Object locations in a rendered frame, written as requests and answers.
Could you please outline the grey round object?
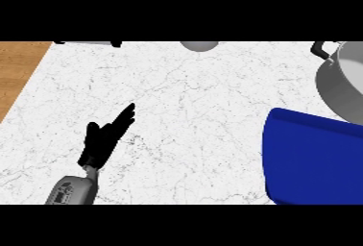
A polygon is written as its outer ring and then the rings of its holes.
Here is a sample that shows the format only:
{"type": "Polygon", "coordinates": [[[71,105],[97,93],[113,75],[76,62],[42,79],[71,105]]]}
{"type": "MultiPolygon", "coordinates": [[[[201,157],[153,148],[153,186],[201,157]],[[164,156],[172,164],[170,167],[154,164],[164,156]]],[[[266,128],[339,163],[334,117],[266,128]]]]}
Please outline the grey round object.
{"type": "Polygon", "coordinates": [[[182,45],[195,52],[207,52],[219,45],[218,41],[182,41],[182,45]]]}

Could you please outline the blue tray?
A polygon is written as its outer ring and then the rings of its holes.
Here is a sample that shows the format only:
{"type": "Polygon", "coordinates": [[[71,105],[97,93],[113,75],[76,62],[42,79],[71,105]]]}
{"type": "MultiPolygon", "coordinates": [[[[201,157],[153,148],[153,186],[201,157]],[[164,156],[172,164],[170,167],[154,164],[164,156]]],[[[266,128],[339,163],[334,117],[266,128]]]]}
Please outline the blue tray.
{"type": "Polygon", "coordinates": [[[363,126],[272,109],[263,167],[278,204],[363,205],[363,126]]]}

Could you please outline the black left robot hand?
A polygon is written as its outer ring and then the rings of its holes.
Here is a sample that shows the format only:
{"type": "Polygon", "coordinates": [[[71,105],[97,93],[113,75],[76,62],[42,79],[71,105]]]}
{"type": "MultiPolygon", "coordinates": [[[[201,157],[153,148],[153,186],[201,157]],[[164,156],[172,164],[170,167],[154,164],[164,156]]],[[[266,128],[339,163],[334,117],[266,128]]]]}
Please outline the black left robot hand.
{"type": "Polygon", "coordinates": [[[116,120],[104,127],[95,122],[89,123],[85,150],[79,159],[82,166],[101,169],[110,160],[119,141],[122,140],[130,125],[135,122],[135,104],[130,104],[122,111],[116,120]]]}

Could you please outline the grey metal pot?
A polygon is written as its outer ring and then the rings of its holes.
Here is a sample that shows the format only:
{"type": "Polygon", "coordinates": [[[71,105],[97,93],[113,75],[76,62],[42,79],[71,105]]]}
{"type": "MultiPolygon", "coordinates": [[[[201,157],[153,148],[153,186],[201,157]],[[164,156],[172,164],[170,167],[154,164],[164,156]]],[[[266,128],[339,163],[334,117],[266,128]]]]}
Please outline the grey metal pot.
{"type": "Polygon", "coordinates": [[[310,47],[324,60],[315,82],[321,98],[333,112],[350,123],[363,125],[363,41],[339,41],[333,54],[324,41],[310,47]]]}

